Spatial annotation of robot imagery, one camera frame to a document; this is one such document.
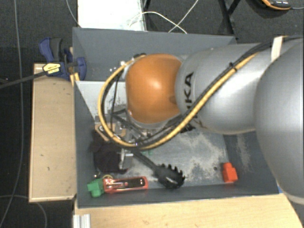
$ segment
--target gray bin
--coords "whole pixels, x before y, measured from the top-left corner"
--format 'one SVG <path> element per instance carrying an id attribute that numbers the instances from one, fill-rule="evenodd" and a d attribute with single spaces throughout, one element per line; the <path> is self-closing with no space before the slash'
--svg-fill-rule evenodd
<path id="1" fill-rule="evenodd" d="M 172 164 L 186 175 L 185 184 L 177 190 L 162 188 L 153 179 L 152 172 L 134 160 L 124 176 L 146 175 L 149 189 L 119 194 L 105 194 L 92 198 L 87 183 L 96 174 L 93 153 L 89 146 L 95 120 L 92 116 L 94 100 L 110 69 L 120 61 L 129 60 L 139 53 L 192 54 L 207 48 L 235 43 L 232 36 L 176 34 L 107 29 L 73 29 L 74 58 L 85 57 L 88 71 L 86 80 L 75 89 L 75 124 L 77 157 L 77 202 L 79 208 L 148 204 L 200 199 L 278 193 L 272 176 L 260 151 L 255 132 L 242 135 L 221 135 L 193 130 L 178 134 L 171 141 L 149 153 L 157 164 Z M 86 93 L 86 88 L 94 92 Z M 231 162 L 237 169 L 239 180 L 225 184 L 221 178 L 221 164 Z"/>

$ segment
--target orange object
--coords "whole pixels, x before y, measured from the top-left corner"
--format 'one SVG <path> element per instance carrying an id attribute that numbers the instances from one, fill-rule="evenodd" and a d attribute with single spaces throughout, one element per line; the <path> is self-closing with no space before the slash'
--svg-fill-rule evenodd
<path id="1" fill-rule="evenodd" d="M 151 54 L 129 69 L 125 88 L 129 115 L 144 124 L 155 124 L 180 113 L 175 100 L 175 79 L 181 66 L 170 54 Z"/>
<path id="2" fill-rule="evenodd" d="M 230 162 L 223 164 L 222 174 L 224 182 L 235 182 L 238 180 L 237 171 Z"/>

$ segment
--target wooden panel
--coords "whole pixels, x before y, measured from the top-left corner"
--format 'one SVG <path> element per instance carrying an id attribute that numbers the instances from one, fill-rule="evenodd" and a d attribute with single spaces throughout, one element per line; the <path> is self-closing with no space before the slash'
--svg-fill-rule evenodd
<path id="1" fill-rule="evenodd" d="M 301 228 L 284 194 L 191 202 L 77 209 L 92 228 Z"/>
<path id="2" fill-rule="evenodd" d="M 34 72 L 41 72 L 39 64 Z M 73 88 L 57 77 L 35 79 L 29 201 L 67 200 L 76 194 Z"/>

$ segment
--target blue clamp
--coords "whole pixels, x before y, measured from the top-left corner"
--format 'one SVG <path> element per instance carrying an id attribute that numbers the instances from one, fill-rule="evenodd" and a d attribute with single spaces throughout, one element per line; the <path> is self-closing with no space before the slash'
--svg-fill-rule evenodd
<path id="1" fill-rule="evenodd" d="M 47 63 L 56 62 L 60 64 L 60 70 L 58 72 L 47 74 L 47 76 L 56 76 L 69 81 L 70 73 L 68 71 L 68 68 L 70 65 L 74 67 L 75 63 L 71 63 L 73 61 L 73 56 L 71 52 L 67 49 L 64 49 L 65 62 L 62 61 L 61 49 L 60 49 L 61 41 L 62 39 L 60 38 L 54 38 L 54 39 L 51 39 L 50 37 L 44 38 L 39 43 L 39 50 L 40 53 L 46 58 Z M 78 57 L 76 61 L 78 66 L 77 72 L 79 73 L 79 79 L 84 80 L 86 77 L 85 59 L 84 57 Z"/>

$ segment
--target small orange block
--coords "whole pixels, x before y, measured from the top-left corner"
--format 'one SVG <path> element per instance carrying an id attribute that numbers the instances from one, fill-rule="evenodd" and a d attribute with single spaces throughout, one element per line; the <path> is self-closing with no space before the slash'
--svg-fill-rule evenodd
<path id="1" fill-rule="evenodd" d="M 235 182 L 238 180 L 237 171 L 230 162 L 223 164 L 222 174 L 224 182 Z"/>

